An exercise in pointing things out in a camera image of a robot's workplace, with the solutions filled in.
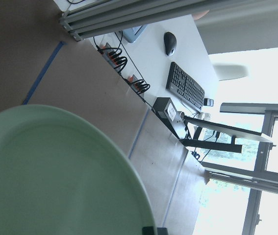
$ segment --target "keyboard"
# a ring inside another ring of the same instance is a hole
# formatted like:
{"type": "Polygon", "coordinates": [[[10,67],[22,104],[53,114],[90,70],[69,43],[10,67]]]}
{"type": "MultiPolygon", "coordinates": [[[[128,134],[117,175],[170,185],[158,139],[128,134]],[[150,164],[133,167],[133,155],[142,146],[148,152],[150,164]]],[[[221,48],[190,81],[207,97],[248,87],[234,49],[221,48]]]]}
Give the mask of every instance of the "keyboard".
{"type": "Polygon", "coordinates": [[[203,88],[175,62],[170,64],[166,89],[190,107],[201,112],[205,95],[203,88]]]}

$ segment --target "black mouse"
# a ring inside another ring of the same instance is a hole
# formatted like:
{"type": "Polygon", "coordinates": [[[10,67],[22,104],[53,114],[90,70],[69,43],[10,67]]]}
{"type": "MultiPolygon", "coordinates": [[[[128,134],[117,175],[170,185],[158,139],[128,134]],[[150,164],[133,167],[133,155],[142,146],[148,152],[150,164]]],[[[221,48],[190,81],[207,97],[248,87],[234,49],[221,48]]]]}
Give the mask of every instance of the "black mouse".
{"type": "Polygon", "coordinates": [[[165,45],[165,53],[168,56],[173,55],[177,45],[177,39],[171,32],[166,32],[164,34],[164,45],[165,45]]]}

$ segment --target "green plate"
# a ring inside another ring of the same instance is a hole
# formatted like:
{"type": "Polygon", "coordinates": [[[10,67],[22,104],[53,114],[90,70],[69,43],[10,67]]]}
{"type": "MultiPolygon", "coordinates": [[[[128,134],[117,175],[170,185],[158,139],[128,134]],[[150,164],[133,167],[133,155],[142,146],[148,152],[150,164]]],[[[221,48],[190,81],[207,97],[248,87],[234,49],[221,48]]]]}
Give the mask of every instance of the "green plate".
{"type": "Polygon", "coordinates": [[[154,226],[135,170],[84,119],[43,105],[0,113],[0,235],[142,235],[154,226]]]}

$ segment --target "white desk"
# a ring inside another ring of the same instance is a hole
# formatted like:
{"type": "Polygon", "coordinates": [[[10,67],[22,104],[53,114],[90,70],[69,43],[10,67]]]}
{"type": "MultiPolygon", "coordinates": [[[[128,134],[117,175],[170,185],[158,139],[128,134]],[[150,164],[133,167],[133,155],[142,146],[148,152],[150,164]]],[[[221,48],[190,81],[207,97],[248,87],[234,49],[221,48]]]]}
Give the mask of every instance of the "white desk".
{"type": "MultiPolygon", "coordinates": [[[[112,47],[117,47],[119,44],[114,33],[98,36],[96,42],[100,46],[105,45],[106,42],[112,47]]],[[[214,99],[218,79],[191,15],[149,24],[135,43],[128,43],[125,39],[122,43],[146,82],[151,85],[145,92],[145,99],[151,105],[157,97],[170,97],[177,110],[190,114],[176,96],[165,90],[172,61],[175,61],[202,86],[205,97],[214,99]],[[177,48],[173,56],[167,56],[164,52],[163,35],[167,31],[172,32],[177,38],[177,48]]],[[[133,74],[140,78],[139,73],[128,60],[122,75],[126,78],[133,74]]]]}
{"type": "Polygon", "coordinates": [[[205,185],[204,168],[193,157],[183,161],[185,148],[170,139],[170,131],[88,40],[77,43],[60,27],[54,2],[33,7],[33,1],[25,0],[14,6],[13,15],[10,3],[3,5],[0,35],[5,30],[15,34],[9,34],[5,44],[0,40],[0,111],[21,104],[59,41],[66,42],[30,103],[67,109],[101,129],[131,156],[151,199],[156,225],[172,235],[190,235],[205,185]],[[2,23],[7,18],[22,24],[2,23]],[[25,28],[31,33],[24,33],[25,28]]]}

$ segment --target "power strip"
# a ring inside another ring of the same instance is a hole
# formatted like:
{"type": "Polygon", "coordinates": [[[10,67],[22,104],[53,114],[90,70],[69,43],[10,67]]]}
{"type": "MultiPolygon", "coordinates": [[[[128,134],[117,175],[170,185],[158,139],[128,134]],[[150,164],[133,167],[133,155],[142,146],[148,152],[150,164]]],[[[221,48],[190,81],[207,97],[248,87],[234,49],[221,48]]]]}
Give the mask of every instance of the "power strip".
{"type": "MultiPolygon", "coordinates": [[[[103,49],[105,48],[111,48],[109,43],[106,43],[105,46],[103,47],[103,49]]],[[[116,60],[118,60],[118,58],[120,58],[119,56],[117,56],[116,58],[112,58],[112,56],[109,55],[110,52],[114,52],[115,50],[113,49],[106,49],[106,50],[102,50],[101,51],[101,55],[102,57],[104,57],[104,59],[113,67],[115,68],[116,66],[118,66],[118,64],[115,62],[116,60]]],[[[120,69],[122,67],[118,67],[115,68],[115,71],[119,73],[120,69]]]]}
{"type": "Polygon", "coordinates": [[[138,86],[136,86],[136,81],[138,81],[138,78],[135,75],[132,75],[132,77],[129,77],[127,80],[129,86],[131,86],[131,88],[135,90],[136,93],[140,92],[140,89],[138,88],[138,86]]]}

